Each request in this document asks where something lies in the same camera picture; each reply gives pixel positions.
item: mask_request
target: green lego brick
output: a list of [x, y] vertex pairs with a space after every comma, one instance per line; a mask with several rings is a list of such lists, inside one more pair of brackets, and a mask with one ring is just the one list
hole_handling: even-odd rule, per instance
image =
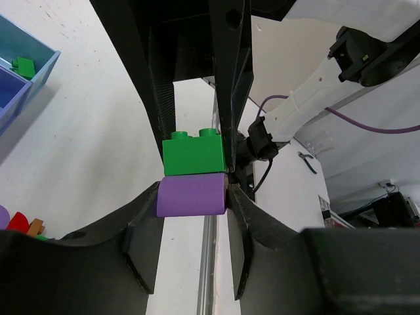
[[225, 172], [222, 136], [211, 128], [200, 130], [197, 137], [172, 133], [163, 141], [163, 166], [166, 176]]
[[35, 65], [33, 64], [33, 60], [18, 57], [17, 60], [12, 61], [11, 70], [24, 77], [27, 80], [32, 80], [35, 77]]
[[36, 238], [40, 241], [46, 241], [48, 239], [44, 235], [36, 235]]

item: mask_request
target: white table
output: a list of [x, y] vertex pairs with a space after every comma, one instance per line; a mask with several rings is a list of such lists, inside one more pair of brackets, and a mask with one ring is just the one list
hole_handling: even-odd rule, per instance
[[[62, 51], [47, 85], [0, 137], [0, 204], [12, 215], [44, 220], [46, 236], [60, 238], [161, 180], [162, 163], [141, 99], [88, 1], [6, 1], [0, 13]], [[176, 83], [179, 130], [197, 135], [210, 127], [213, 93], [199, 79]], [[248, 102], [242, 131], [256, 113]], [[277, 158], [274, 165], [283, 163], [289, 162]], [[287, 184], [276, 172], [259, 192], [264, 206], [273, 202], [269, 192], [263, 195], [271, 184]], [[219, 218], [220, 240], [228, 246], [225, 218]], [[165, 219], [148, 314], [196, 313], [202, 231], [202, 217]], [[227, 254], [220, 249], [217, 259]], [[223, 272], [232, 277], [230, 269]], [[218, 299], [233, 298], [228, 291], [217, 291]], [[223, 307], [219, 314], [234, 313]]]

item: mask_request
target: toy block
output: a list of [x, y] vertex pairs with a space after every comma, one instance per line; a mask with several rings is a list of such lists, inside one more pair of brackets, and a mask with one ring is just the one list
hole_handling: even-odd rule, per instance
[[225, 172], [222, 136], [212, 128], [200, 130], [197, 137], [171, 133], [163, 141], [163, 167], [166, 176]]
[[27, 80], [35, 77], [35, 64], [31, 59], [18, 57], [17, 60], [12, 61], [12, 67], [10, 70]]
[[32, 221], [31, 226], [29, 227], [28, 232], [26, 233], [26, 235], [28, 236], [32, 236], [33, 238], [36, 238], [36, 236], [39, 233], [39, 230], [42, 227], [42, 224], [44, 223], [44, 221], [39, 220], [39, 219], [35, 219]]
[[164, 177], [157, 193], [157, 217], [224, 214], [227, 178], [224, 173]]
[[0, 205], [0, 230], [6, 230], [11, 221], [11, 216], [6, 208]]
[[48, 238], [46, 238], [44, 235], [37, 235], [36, 239], [40, 241], [46, 241]]
[[29, 222], [23, 214], [16, 212], [6, 230], [16, 230], [26, 234], [29, 230]]

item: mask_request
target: white surface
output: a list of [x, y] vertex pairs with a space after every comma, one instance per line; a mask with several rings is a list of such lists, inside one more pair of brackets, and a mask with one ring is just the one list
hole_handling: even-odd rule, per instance
[[[62, 54], [47, 85], [0, 137], [0, 204], [45, 221], [46, 236], [94, 222], [163, 176], [144, 106], [88, 1], [7, 1], [0, 8]], [[177, 125], [211, 126], [214, 90], [175, 85]], [[252, 121], [257, 107], [244, 111]], [[165, 220], [148, 314], [195, 314], [203, 218]]]
[[[318, 196], [329, 201], [321, 165], [310, 160], [318, 172], [313, 174], [298, 152], [308, 152], [295, 140], [280, 150], [264, 184], [257, 192], [257, 205], [290, 228], [324, 227]], [[255, 182], [260, 181], [268, 162], [255, 163]], [[240, 315], [240, 303], [234, 300], [230, 263], [227, 216], [218, 217], [215, 267], [215, 315]]]
[[[418, 125], [419, 75], [420, 68], [416, 67], [339, 111], [356, 121], [378, 128], [397, 129]], [[420, 202], [419, 132], [380, 135], [328, 115], [299, 132], [299, 138], [310, 138], [321, 130], [330, 133], [335, 147], [319, 155], [332, 200], [391, 179], [399, 185], [403, 194], [411, 196], [415, 203]], [[352, 199], [356, 203], [348, 206], [356, 209], [384, 193], [383, 189], [378, 188], [360, 194]]]
[[[327, 56], [340, 26], [318, 20], [281, 22], [252, 17], [254, 83], [250, 97], [261, 104], [270, 95], [289, 95]], [[270, 111], [283, 100], [271, 100]]]
[[297, 0], [286, 18], [315, 18], [394, 41], [420, 19], [419, 0]]
[[274, 142], [287, 142], [313, 117], [360, 90], [354, 82], [340, 82], [341, 69], [325, 57], [316, 71], [289, 98], [265, 115], [264, 126]]

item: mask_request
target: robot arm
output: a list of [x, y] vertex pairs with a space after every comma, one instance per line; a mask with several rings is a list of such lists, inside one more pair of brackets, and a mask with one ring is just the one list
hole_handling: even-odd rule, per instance
[[420, 20], [418, 0], [297, 0], [285, 18], [314, 18], [394, 41]]
[[[295, 6], [300, 7], [300, 4], [305, 2], [307, 1], [298, 0]], [[290, 11], [295, 12], [291, 16], [298, 16], [295, 6]], [[398, 2], [397, 8], [400, 7], [405, 8]], [[411, 13], [408, 17], [418, 18], [419, 7], [414, 6], [412, 9], [415, 14]], [[381, 38], [389, 35], [372, 31], [373, 26], [378, 26], [377, 20], [374, 21], [367, 28], [368, 31]], [[318, 69], [296, 91], [291, 91], [285, 102], [265, 115], [264, 126], [271, 141], [289, 141], [307, 121], [326, 107], [334, 105], [362, 87], [382, 84], [405, 69], [420, 53], [420, 46], [417, 44], [420, 40], [420, 22], [416, 22], [407, 30], [399, 24], [398, 31], [404, 32], [394, 41], [385, 43], [360, 30], [342, 28], [337, 34], [336, 43], [330, 48], [328, 56], [322, 60]]]
[[334, 59], [325, 57], [318, 69], [289, 98], [264, 117], [264, 126], [274, 142], [287, 142], [325, 107], [360, 90], [355, 82], [340, 82], [341, 69]]

